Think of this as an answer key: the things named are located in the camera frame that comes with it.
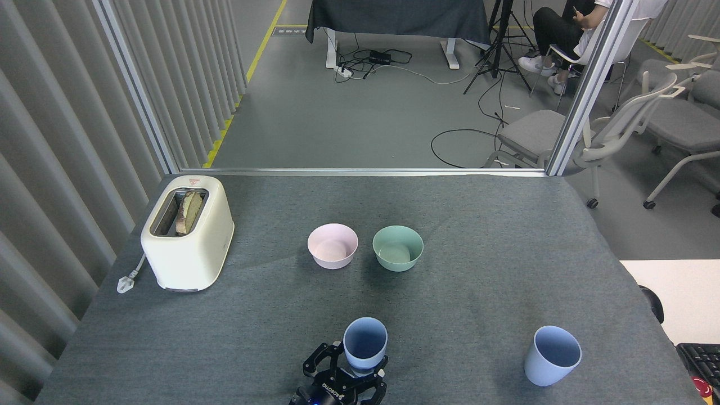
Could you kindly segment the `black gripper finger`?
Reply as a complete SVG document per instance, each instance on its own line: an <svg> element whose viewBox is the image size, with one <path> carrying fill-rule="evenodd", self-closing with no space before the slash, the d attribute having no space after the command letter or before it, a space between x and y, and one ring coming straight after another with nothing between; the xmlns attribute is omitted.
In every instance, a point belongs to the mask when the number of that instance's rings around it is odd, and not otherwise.
<svg viewBox="0 0 720 405"><path fill-rule="evenodd" d="M383 377L385 377L383 367L375 367L369 374L355 379L355 392L357 392L355 404L380 404L388 388Z"/></svg>
<svg viewBox="0 0 720 405"><path fill-rule="evenodd" d="M339 367L339 357L344 353L344 343L335 341L332 344L321 343L311 356L303 362L303 374L313 378L313 384L338 384L345 382L345 372ZM330 367L319 371L318 366L329 357Z"/></svg>

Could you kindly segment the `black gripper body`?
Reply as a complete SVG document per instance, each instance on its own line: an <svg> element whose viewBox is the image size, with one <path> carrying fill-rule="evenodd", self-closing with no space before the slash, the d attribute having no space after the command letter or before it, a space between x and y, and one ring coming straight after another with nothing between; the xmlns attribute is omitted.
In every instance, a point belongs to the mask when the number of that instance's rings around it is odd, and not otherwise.
<svg viewBox="0 0 720 405"><path fill-rule="evenodd" d="M308 387L301 386L296 390L295 395L290 398L290 404L365 404L370 400L359 399L359 395L365 390L373 387L373 380L363 380L360 382L349 382L344 387L335 390L333 385L326 382L318 384L315 382Z"/></svg>

